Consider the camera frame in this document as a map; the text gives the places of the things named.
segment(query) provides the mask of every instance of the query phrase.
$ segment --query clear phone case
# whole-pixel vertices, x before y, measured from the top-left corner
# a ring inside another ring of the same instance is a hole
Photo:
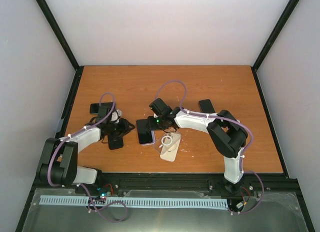
[[[179,139],[181,139],[179,132],[168,132],[156,140],[152,146],[160,155],[163,155],[167,151],[174,150]]]

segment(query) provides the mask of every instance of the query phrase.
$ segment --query wooden table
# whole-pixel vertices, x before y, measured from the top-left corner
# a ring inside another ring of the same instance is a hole
[[[217,112],[228,110],[254,134],[247,150],[244,170],[282,173],[282,167],[267,118],[249,66],[86,66],[79,84],[66,134],[79,130],[92,115],[91,103],[98,103],[104,92],[116,96],[122,116],[135,124],[152,115],[149,104],[159,87],[172,79],[182,80],[188,89],[183,106],[200,111],[198,101],[210,99]],[[184,90],[171,83],[160,98],[172,108],[179,105]],[[105,97],[103,102],[111,101]],[[223,173],[224,160],[210,136],[191,129],[179,129],[182,139],[174,162],[162,160],[152,146],[138,143],[136,129],[126,135],[124,147],[109,150],[95,143],[78,156],[78,165],[104,172]],[[163,131],[157,131],[159,138]]]

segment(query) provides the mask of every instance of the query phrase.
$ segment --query black smartphone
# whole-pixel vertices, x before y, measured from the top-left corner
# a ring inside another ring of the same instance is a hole
[[[108,135],[108,146],[110,150],[120,149],[124,146],[124,139],[121,137],[115,140],[116,137],[115,135]]]
[[[101,106],[112,107],[113,102],[103,102]],[[98,114],[99,111],[99,103],[93,103],[90,105],[90,114]]]
[[[151,145],[155,142],[155,133],[150,130],[148,119],[137,120],[136,130],[141,145]]]
[[[202,113],[215,113],[214,106],[212,106],[210,99],[199,101],[199,107]]]

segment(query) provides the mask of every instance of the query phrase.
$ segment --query black metal frame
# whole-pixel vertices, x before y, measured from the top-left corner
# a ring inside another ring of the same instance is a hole
[[[43,11],[46,19],[48,20],[52,30],[54,31],[57,39],[59,40],[61,46],[63,47],[67,57],[69,58],[71,64],[75,69],[74,79],[71,85],[71,89],[69,91],[68,98],[65,103],[65,107],[61,116],[63,119],[62,127],[59,132],[55,135],[56,138],[62,137],[68,125],[68,120],[71,114],[71,110],[73,107],[73,103],[75,100],[75,96],[77,94],[78,86],[81,80],[82,72],[84,67],[79,66],[77,60],[75,59],[65,37],[62,34],[53,14],[51,13],[48,4],[45,0],[36,0],[39,4],[39,7]],[[271,134],[274,140],[274,144],[276,146],[276,150],[278,152],[278,156],[282,165],[283,174],[259,174],[263,181],[264,188],[270,188],[272,191],[279,192],[294,192],[298,198],[298,202],[301,208],[301,211],[304,216],[304,220],[306,222],[307,228],[309,231],[315,231],[313,228],[313,224],[311,222],[303,195],[301,193],[298,181],[296,179],[290,179],[288,175],[288,171],[286,168],[286,164],[283,159],[283,155],[279,146],[279,142],[275,133],[274,126],[272,124],[272,120],[268,111],[268,107],[260,86],[259,78],[257,75],[257,71],[261,66],[263,60],[267,56],[269,50],[271,49],[273,43],[276,38],[280,34],[282,28],[284,27],[286,21],[290,17],[293,12],[295,6],[298,4],[299,0],[289,0],[287,6],[285,7],[282,15],[280,16],[278,22],[276,23],[272,33],[270,34],[268,40],[266,41],[262,51],[257,57],[254,65],[251,67],[252,74],[261,98],[261,102],[267,117],[267,121],[271,130]],[[100,179],[103,181],[108,181],[113,185],[117,185],[118,188],[114,188],[115,193],[118,195],[122,195],[123,192],[127,192],[130,190],[187,190],[187,191],[198,191],[208,195],[217,195],[227,199],[239,198],[239,195],[227,195],[217,188],[210,189],[210,185],[216,185],[217,181],[221,181],[223,179],[223,174],[128,174],[128,173],[100,173]],[[261,186],[259,181],[256,179],[254,175],[246,175],[244,178],[244,183],[249,183],[254,186],[255,190],[260,190]],[[23,229],[24,222],[26,220],[29,207],[31,205],[32,197],[36,188],[48,188],[48,186],[44,186],[39,184],[37,181],[33,183],[32,189],[28,196],[27,202],[25,204],[25,208],[21,215],[19,224],[17,226],[16,232],[20,232]],[[94,187],[88,187],[90,192],[93,194],[97,191]]]

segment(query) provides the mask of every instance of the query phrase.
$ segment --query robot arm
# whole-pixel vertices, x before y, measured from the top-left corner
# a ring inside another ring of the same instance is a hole
[[[96,181],[98,174],[96,169],[77,166],[78,153],[87,146],[102,140],[105,136],[113,135],[116,138],[121,138],[135,128],[128,120],[121,118],[120,110],[115,110],[100,124],[92,126],[94,119],[95,122],[100,121],[109,111],[110,108],[107,106],[101,106],[98,115],[92,118],[82,130],[73,136],[68,135],[69,139],[65,141],[53,161],[51,180],[54,184],[69,186],[78,183],[93,184]],[[65,138],[46,140],[36,171],[36,178],[41,182],[48,182],[50,160],[57,146]]]
[[[236,184],[242,178],[241,152],[246,145],[247,132],[226,120],[219,120],[210,116],[220,116],[236,120],[228,111],[220,113],[204,114],[198,112],[181,111],[180,108],[172,110],[160,98],[157,98],[151,105],[155,117],[148,117],[151,130],[164,130],[169,127],[190,128],[208,133],[220,154],[224,158],[224,177],[227,181]]]

